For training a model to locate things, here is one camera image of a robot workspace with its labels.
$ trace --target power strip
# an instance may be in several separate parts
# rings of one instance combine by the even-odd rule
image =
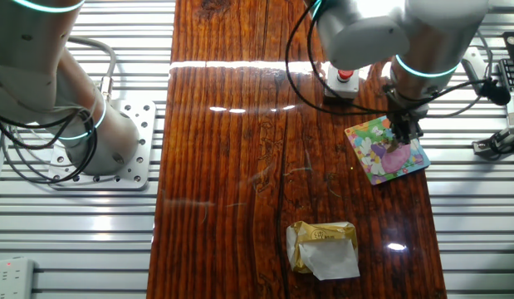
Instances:
[[[0,261],[0,299],[30,299],[32,279],[32,260],[18,257]]]

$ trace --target wooden table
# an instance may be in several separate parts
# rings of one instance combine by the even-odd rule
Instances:
[[[177,1],[149,299],[446,297],[424,172],[372,187],[344,130],[377,115],[322,114],[288,84],[286,40],[303,10],[302,0]],[[307,28],[293,61],[307,61]],[[308,63],[292,68],[321,102]],[[356,101],[384,109],[380,72],[370,68]],[[298,220],[353,223],[361,276],[292,272],[286,227]]]

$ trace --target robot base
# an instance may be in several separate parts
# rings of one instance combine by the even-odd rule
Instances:
[[[117,110],[129,116],[139,130],[139,146],[130,162],[117,173],[112,175],[87,175],[80,174],[76,179],[59,184],[51,184],[56,190],[138,190],[145,188],[148,183],[149,160],[154,135],[155,103],[152,101],[140,102],[135,100],[113,100],[111,105]],[[63,148],[54,147],[51,156],[53,164],[69,164]],[[48,176],[61,178],[74,171],[74,166],[69,168],[51,166]]]

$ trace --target white robotic arm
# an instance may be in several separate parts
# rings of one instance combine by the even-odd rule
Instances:
[[[0,0],[0,117],[43,125],[73,110],[90,111],[97,146],[83,171],[113,174],[133,158],[139,134],[134,122],[111,107],[65,49],[84,1]],[[60,128],[48,130],[57,134]],[[76,117],[59,137],[69,160],[78,166],[93,138],[84,120]]]
[[[388,113],[388,118],[403,142],[422,135],[418,121],[428,104],[417,107],[418,100],[447,86],[488,11],[488,0],[305,2],[312,5],[321,44],[334,67],[355,70],[394,57],[389,110],[408,111]],[[483,61],[473,62],[480,66],[466,61],[466,72],[482,79]],[[475,89],[478,93],[481,86]]]

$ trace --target colorful card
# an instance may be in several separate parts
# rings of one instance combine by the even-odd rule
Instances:
[[[430,160],[418,140],[392,146],[393,133],[386,116],[345,130],[356,156],[372,184],[380,184],[427,168]]]

